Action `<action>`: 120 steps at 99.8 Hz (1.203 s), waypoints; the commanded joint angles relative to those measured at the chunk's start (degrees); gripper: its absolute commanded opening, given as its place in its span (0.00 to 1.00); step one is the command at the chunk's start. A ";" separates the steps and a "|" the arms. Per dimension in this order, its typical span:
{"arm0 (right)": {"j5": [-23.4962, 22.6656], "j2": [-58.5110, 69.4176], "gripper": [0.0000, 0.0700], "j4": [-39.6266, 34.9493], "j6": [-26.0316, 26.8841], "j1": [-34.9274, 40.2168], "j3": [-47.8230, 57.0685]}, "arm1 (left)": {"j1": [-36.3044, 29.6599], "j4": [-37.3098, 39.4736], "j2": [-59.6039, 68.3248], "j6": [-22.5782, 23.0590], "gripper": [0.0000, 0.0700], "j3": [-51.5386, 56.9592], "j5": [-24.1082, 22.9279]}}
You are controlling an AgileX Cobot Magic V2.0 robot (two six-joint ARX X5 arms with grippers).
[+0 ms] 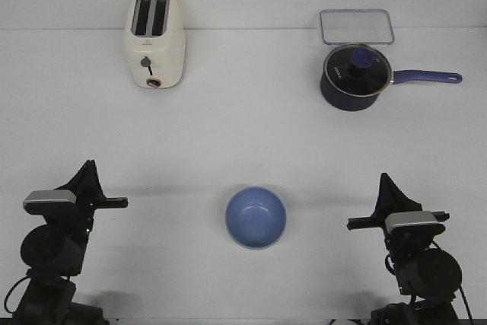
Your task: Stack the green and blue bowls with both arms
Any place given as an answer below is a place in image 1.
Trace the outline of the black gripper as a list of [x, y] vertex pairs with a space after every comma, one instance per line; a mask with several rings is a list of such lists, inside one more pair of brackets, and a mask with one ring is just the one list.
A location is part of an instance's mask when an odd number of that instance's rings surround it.
[[379, 191], [374, 211], [370, 217], [350, 218], [347, 229], [358, 230], [366, 228], [380, 228], [384, 233], [384, 243], [392, 260], [409, 260], [427, 250], [434, 238], [444, 233], [444, 223], [450, 218], [445, 211], [432, 212], [440, 222], [439, 225], [416, 226], [399, 228], [388, 234], [385, 219], [393, 213], [417, 212], [422, 205], [408, 198], [393, 182], [388, 173], [380, 175]]
[[127, 197], [108, 198], [104, 195], [95, 160], [86, 160], [73, 178], [56, 190], [72, 192], [76, 197], [75, 207], [43, 217], [48, 224], [59, 226], [74, 241], [88, 241], [97, 209], [124, 209], [129, 204]]

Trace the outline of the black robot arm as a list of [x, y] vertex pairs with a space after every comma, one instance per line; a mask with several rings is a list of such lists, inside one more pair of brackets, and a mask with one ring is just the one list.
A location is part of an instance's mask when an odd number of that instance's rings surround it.
[[126, 197], [108, 198], [100, 185], [95, 161], [86, 161], [66, 184], [34, 190], [23, 201], [30, 215], [44, 218], [24, 238], [20, 254], [28, 282], [18, 306], [3, 324], [107, 324], [103, 310], [74, 302], [89, 236], [98, 209], [124, 209]]
[[379, 228], [387, 255], [384, 265], [409, 302], [371, 312], [369, 324], [459, 324], [455, 292], [464, 294], [460, 264], [434, 239], [445, 232], [445, 211], [427, 211], [408, 198], [389, 174], [380, 175], [377, 202], [368, 217], [349, 218], [347, 229]]

